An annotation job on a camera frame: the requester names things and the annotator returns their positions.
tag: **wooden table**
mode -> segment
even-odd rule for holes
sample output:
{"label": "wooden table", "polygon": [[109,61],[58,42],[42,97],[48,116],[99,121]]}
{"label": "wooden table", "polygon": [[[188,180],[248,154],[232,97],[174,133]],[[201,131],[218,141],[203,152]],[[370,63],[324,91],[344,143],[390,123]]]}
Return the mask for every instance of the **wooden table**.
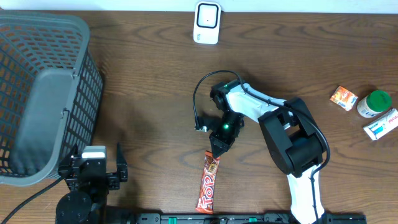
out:
{"label": "wooden table", "polygon": [[[94,145],[105,145],[115,168],[118,141],[129,163],[129,182],[111,192],[110,205],[193,213],[209,133],[196,132],[192,92],[209,72],[239,72],[267,95],[303,98],[328,139],[331,161],[320,174],[322,203],[333,212],[363,212],[368,223],[396,223],[398,129],[379,141],[362,130],[371,119],[346,112],[329,97],[342,85],[363,98],[389,92],[398,107],[398,17],[360,14],[224,13],[217,45],[192,39],[193,13],[63,12],[82,17],[90,50],[105,77]],[[207,79],[199,111],[217,113]],[[0,186],[0,219],[51,180]],[[53,223],[64,183],[26,205],[10,223]],[[272,161],[261,130],[246,127],[222,156],[215,212],[289,210],[286,176]]]}

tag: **black power cable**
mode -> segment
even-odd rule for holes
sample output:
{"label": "black power cable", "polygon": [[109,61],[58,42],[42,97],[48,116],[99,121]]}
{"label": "black power cable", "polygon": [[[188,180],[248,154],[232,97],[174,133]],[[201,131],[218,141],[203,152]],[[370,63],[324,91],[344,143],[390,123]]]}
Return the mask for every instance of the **black power cable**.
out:
{"label": "black power cable", "polygon": [[237,76],[237,78],[238,78],[238,80],[239,80],[239,82],[240,82],[241,88],[243,89],[243,91],[244,91],[245,93],[247,93],[248,95],[251,95],[251,96],[257,98],[258,100],[264,101],[264,102],[266,102],[266,103],[268,103],[268,104],[270,104],[270,105],[273,105],[273,106],[277,106],[277,107],[279,107],[279,108],[282,108],[283,110],[286,110],[286,111],[288,111],[288,112],[291,112],[292,114],[295,114],[296,116],[299,116],[299,117],[303,118],[303,119],[304,119],[306,122],[308,122],[308,123],[315,129],[315,131],[319,134],[320,140],[321,140],[321,144],[322,144],[322,146],[323,146],[323,147],[325,148],[325,150],[326,150],[326,159],[325,159],[325,161],[324,161],[319,167],[317,167],[315,170],[313,170],[313,171],[311,172],[310,181],[311,181],[311,187],[312,187],[312,199],[313,199],[313,209],[314,209],[314,212],[315,212],[315,218],[317,219],[317,223],[320,223],[320,222],[319,222],[319,218],[318,218],[317,203],[316,203],[316,199],[315,199],[315,179],[314,179],[313,177],[314,177],[314,175],[315,175],[317,172],[319,172],[320,170],[322,170],[322,169],[328,164],[328,162],[329,162],[329,160],[330,160],[330,147],[329,147],[328,141],[326,140],[325,135],[321,132],[321,130],[320,130],[320,129],[318,128],[318,126],[315,124],[314,120],[313,120],[312,118],[308,117],[305,113],[303,113],[303,112],[301,112],[301,111],[299,111],[299,110],[295,110],[295,109],[289,108],[289,107],[284,106],[284,105],[280,105],[280,104],[278,104],[278,103],[274,103],[274,102],[272,102],[271,100],[265,100],[265,99],[261,98],[260,96],[256,96],[256,95],[252,94],[247,88],[245,88],[245,87],[243,86],[243,80],[242,80],[241,76],[240,76],[238,73],[236,73],[236,72],[234,72],[234,71],[231,71],[231,70],[218,70],[218,71],[215,71],[215,72],[211,72],[211,73],[205,75],[205,76],[198,82],[198,84],[197,84],[197,86],[196,86],[196,88],[195,88],[195,91],[193,92],[193,99],[192,99],[192,101],[193,101],[193,114],[195,115],[195,122],[196,122],[196,128],[197,128],[197,129],[200,128],[200,127],[199,127],[199,122],[198,122],[197,110],[196,110],[196,106],[195,106],[195,95],[196,95],[196,92],[197,92],[197,90],[198,90],[198,87],[199,87],[200,83],[201,83],[205,78],[207,78],[207,77],[209,77],[209,76],[212,76],[212,75],[214,75],[214,74],[217,74],[217,73],[233,73],[234,75]]}
{"label": "black power cable", "polygon": [[33,199],[37,198],[38,196],[42,195],[43,193],[45,193],[46,191],[50,190],[52,187],[54,187],[55,185],[57,185],[59,182],[61,182],[64,179],[64,177],[60,177],[58,178],[56,181],[54,181],[53,183],[51,183],[50,185],[46,186],[44,189],[42,189],[41,191],[37,192],[36,194],[30,196],[28,199],[26,199],[24,202],[22,202],[21,204],[19,204],[12,212],[10,212],[10,214],[8,214],[8,216],[1,222],[1,224],[6,224],[8,222],[8,220],[15,215],[15,213],[18,212],[18,210],[20,210],[23,206],[25,206],[27,203],[29,203],[30,201],[32,201]]}

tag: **topps candy bar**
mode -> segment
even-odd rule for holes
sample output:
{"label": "topps candy bar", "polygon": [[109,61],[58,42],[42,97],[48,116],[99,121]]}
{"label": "topps candy bar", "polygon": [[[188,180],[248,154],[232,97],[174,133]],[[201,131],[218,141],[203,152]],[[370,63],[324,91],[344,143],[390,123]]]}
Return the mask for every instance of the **topps candy bar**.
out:
{"label": "topps candy bar", "polygon": [[205,153],[205,168],[201,176],[200,195],[196,211],[213,214],[213,196],[220,158],[214,159],[211,152]]}

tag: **gray plastic basket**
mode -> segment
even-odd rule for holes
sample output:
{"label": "gray plastic basket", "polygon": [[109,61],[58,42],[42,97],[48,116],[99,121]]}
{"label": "gray plastic basket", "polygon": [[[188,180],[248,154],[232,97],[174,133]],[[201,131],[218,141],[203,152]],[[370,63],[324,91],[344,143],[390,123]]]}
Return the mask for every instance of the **gray plastic basket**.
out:
{"label": "gray plastic basket", "polygon": [[91,144],[103,79],[75,16],[0,11],[0,184],[58,177]]}

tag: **orange box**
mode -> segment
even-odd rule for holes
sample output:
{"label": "orange box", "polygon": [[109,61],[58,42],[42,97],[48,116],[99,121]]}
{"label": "orange box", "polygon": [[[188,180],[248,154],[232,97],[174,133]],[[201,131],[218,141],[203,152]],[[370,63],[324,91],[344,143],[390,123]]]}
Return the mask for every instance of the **orange box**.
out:
{"label": "orange box", "polygon": [[330,98],[331,101],[340,105],[346,111],[349,111],[353,108],[355,101],[357,99],[358,97],[354,93],[348,91],[342,86],[339,86],[335,91],[335,93]]}

